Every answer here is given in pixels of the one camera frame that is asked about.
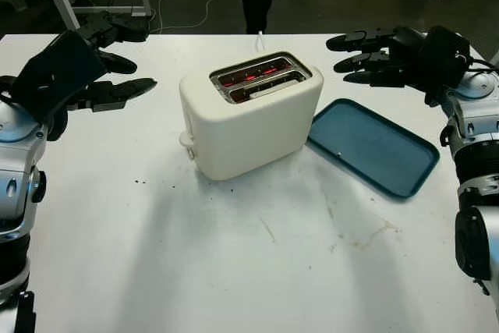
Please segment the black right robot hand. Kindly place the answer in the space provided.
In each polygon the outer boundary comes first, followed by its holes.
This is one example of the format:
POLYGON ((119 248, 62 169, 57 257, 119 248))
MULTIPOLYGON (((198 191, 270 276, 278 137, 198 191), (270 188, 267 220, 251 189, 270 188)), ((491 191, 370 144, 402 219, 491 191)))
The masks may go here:
POLYGON ((403 87, 409 84, 424 38, 424 34, 411 27, 376 28, 332 37, 326 41, 326 48, 357 53, 333 66, 336 73, 345 75, 344 81, 372 87, 403 87))

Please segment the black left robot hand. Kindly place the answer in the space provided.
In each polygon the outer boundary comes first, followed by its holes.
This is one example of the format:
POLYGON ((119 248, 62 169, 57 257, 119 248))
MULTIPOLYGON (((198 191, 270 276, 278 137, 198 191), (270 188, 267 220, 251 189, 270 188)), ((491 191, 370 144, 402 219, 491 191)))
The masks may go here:
MULTIPOLYGON (((104 65, 106 73, 132 74, 137 70, 136 63, 120 55, 103 51, 115 42, 144 42, 148 30, 133 21, 100 12, 89 16, 87 23, 77 30, 87 42, 94 56, 104 65)), ((157 81, 152 78, 139 78, 114 85, 111 81, 91 80, 68 97, 51 118, 48 141, 56 141, 65 132, 68 112, 89 108, 92 112, 118 110, 126 102, 152 90, 157 81)))

